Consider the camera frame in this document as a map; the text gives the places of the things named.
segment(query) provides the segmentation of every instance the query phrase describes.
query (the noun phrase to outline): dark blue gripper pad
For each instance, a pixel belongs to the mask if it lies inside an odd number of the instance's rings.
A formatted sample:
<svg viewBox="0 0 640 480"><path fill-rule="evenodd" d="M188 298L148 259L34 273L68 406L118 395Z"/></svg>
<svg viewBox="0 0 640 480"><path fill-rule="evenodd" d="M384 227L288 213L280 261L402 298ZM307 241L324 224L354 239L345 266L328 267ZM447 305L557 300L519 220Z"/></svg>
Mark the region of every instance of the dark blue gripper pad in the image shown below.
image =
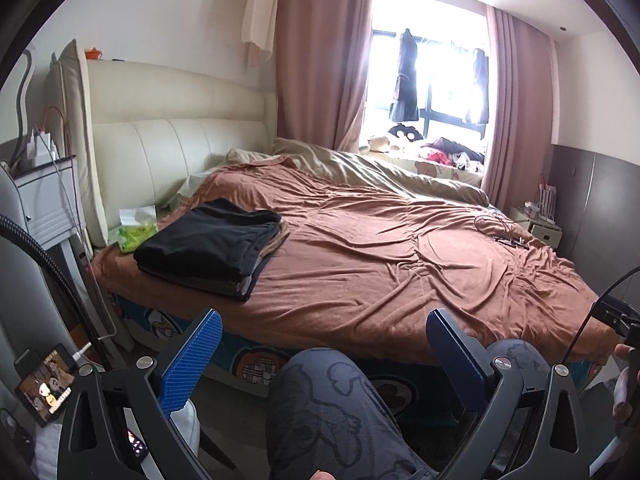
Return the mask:
<svg viewBox="0 0 640 480"><path fill-rule="evenodd" d="M160 407L166 416L181 410L222 338L222 318L211 310L182 346L161 378Z"/></svg>
<svg viewBox="0 0 640 480"><path fill-rule="evenodd" d="M427 340L465 409L484 413L497 379L492 358L480 342L466 335L445 309L427 317Z"/></svg>

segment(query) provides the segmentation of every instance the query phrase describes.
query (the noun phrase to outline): wrinkled blanket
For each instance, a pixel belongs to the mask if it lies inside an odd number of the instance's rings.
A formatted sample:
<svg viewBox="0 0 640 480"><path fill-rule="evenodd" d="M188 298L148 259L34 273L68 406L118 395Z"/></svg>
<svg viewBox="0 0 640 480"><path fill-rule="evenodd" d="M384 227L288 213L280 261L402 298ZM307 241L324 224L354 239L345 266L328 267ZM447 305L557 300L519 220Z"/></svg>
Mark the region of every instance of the wrinkled blanket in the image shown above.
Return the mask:
<svg viewBox="0 0 640 480"><path fill-rule="evenodd" d="M248 302L143 274L117 246L92 262L100 283L186 319L214 308L227 331L265 345L422 364L435 364L424 328L435 308L449 309L485 346L521 338L557 362L596 298L571 262L519 226L528 249L480 234L481 206L335 184L287 156L212 173L159 227L218 197L274 210L290 225ZM571 359L603 363L615 343L614 332L592 320Z"/></svg>

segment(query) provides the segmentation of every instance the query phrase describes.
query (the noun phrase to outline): blue patterned bed skirt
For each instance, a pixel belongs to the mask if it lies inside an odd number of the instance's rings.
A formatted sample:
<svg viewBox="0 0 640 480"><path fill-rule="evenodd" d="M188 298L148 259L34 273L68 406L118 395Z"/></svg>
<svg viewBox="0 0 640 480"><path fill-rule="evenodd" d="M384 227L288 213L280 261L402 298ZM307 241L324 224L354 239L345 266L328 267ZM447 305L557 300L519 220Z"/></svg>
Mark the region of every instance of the blue patterned bed skirt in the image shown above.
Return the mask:
<svg viewBox="0 0 640 480"><path fill-rule="evenodd" d="M144 330L169 340L182 334L191 320L170 316L146 308L121 296L115 297L124 319L130 319ZM272 348L223 331L222 340L211 361L251 384L268 386L276 373L299 349ZM453 426L453 413L459 402L442 368L417 364L402 364L384 359L354 359L371 380L380 396L400 420L407 418L426 426ZM595 377L600 367L582 361L569 364L578 390Z"/></svg>

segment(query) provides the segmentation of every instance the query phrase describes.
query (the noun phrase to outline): cream leather headboard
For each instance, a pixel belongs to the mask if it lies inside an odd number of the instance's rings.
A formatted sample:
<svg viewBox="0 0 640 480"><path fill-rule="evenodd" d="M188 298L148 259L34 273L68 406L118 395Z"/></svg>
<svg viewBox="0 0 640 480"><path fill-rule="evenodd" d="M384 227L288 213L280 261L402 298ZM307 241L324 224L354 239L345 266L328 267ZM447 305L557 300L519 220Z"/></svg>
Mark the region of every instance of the cream leather headboard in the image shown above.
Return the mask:
<svg viewBox="0 0 640 480"><path fill-rule="evenodd" d="M75 40L50 66L46 102L67 117L98 248L119 225L119 209L164 204L232 148L270 153L276 132L274 94L164 66L87 61ZM47 127L62 150L53 119Z"/></svg>

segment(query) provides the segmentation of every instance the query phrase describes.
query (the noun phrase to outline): metal bolt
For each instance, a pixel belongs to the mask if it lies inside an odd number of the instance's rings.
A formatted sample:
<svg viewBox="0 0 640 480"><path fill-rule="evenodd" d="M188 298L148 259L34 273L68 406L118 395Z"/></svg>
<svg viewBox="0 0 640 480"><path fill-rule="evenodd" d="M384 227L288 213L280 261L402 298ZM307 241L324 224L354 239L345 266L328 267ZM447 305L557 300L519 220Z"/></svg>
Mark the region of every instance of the metal bolt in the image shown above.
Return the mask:
<svg viewBox="0 0 640 480"><path fill-rule="evenodd" d="M153 358L145 355L136 361L136 366L141 370L144 370L145 368L149 368L153 363Z"/></svg>
<svg viewBox="0 0 640 480"><path fill-rule="evenodd" d="M511 369L511 361L509 361L506 357L497 357L495 358L494 363L498 368L500 368L500 370Z"/></svg>
<svg viewBox="0 0 640 480"><path fill-rule="evenodd" d="M567 377L567 375L569 375L569 368L564 365L556 365L554 370L556 371L556 374L561 377Z"/></svg>
<svg viewBox="0 0 640 480"><path fill-rule="evenodd" d="M86 377L91 372L94 371L94 367L90 364L84 364L80 367L80 371L78 372L82 377Z"/></svg>

